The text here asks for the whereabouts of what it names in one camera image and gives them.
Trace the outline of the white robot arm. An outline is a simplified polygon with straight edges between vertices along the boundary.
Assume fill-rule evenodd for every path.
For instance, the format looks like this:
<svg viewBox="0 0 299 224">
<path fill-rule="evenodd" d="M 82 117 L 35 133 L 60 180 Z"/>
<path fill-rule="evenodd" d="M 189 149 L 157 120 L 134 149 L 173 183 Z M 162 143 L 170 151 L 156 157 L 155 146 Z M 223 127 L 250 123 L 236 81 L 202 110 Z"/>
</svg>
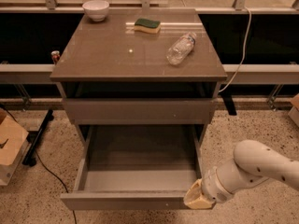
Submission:
<svg viewBox="0 0 299 224">
<path fill-rule="evenodd" d="M 236 144 L 233 157 L 209 169 L 187 191 L 183 202 L 190 209 L 211 209 L 243 189 L 256 188 L 270 180 L 299 190 L 299 161 L 287 158 L 265 144 L 244 140 Z"/>
</svg>

